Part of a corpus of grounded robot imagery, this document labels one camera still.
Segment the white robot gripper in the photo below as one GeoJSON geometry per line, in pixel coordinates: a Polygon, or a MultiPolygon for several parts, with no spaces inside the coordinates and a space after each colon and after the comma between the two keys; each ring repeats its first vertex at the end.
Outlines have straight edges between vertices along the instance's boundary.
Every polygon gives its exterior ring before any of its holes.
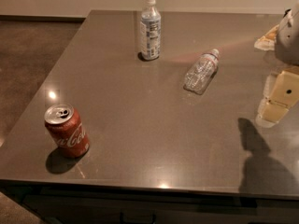
{"type": "MultiPolygon", "coordinates": [[[[254,48],[275,50],[284,63],[299,64],[299,3],[254,43],[254,48]]],[[[258,108],[256,123],[264,128],[278,124],[299,102],[299,68],[286,68],[270,74],[264,85],[263,99],[258,108]]]]}

